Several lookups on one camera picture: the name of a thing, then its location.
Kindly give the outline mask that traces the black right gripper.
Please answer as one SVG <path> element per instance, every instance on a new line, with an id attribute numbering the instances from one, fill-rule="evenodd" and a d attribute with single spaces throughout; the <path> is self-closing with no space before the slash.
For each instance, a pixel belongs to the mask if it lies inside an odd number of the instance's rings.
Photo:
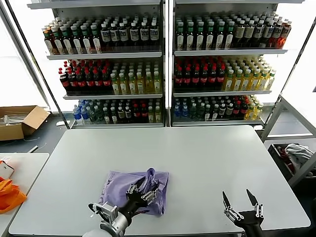
<path id="1" fill-rule="evenodd" d="M 249 189 L 246 189 L 248 198 L 254 208 L 254 210 L 236 212 L 224 191 L 223 204 L 224 204 L 224 214 L 231 220 L 237 227 L 244 230 L 247 237 L 264 237 L 264 232 L 261 228 L 263 222 L 263 204 L 259 203 L 255 195 L 251 193 Z"/>

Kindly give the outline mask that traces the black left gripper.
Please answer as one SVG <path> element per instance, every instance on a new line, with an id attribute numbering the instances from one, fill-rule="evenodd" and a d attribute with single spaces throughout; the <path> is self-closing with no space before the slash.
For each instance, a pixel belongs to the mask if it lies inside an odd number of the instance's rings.
<path id="1" fill-rule="evenodd" d="M 157 192 L 160 186 L 160 182 L 150 183 L 145 188 L 146 179 L 141 178 L 135 183 L 132 183 L 129 189 L 126 191 L 127 202 L 124 206 L 120 207 L 118 211 L 122 214 L 138 215 L 148 213 L 146 209 L 148 201 L 153 201 L 157 197 Z"/>

